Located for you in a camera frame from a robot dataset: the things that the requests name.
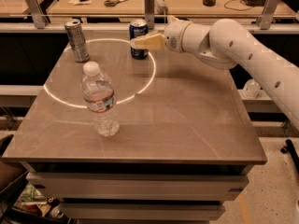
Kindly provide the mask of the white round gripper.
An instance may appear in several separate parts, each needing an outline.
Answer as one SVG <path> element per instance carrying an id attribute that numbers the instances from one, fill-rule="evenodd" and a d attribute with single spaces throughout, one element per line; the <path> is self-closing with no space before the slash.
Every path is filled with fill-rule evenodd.
<path id="1" fill-rule="evenodd" d="M 159 32 L 138 36 L 130 41 L 133 49 L 162 49 L 165 45 L 172 51 L 182 52 L 182 39 L 185 30 L 191 23 L 180 20 L 175 16 L 169 16 L 169 24 L 164 28 L 164 35 Z"/>

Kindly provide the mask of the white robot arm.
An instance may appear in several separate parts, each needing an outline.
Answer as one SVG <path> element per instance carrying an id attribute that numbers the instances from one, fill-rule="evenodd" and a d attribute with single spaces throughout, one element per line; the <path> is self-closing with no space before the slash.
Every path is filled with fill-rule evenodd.
<path id="1" fill-rule="evenodd" d="M 217 68 L 241 65 L 296 127 L 299 126 L 299 68 L 264 46 L 240 23 L 230 19 L 201 25 L 173 18 L 160 34 L 142 35 L 131 42 L 135 48 L 187 52 Z M 249 210 L 244 196 L 237 199 L 239 214 L 231 213 L 211 224 L 298 224 L 298 204 L 284 218 L 275 217 L 277 203 L 264 201 Z"/>

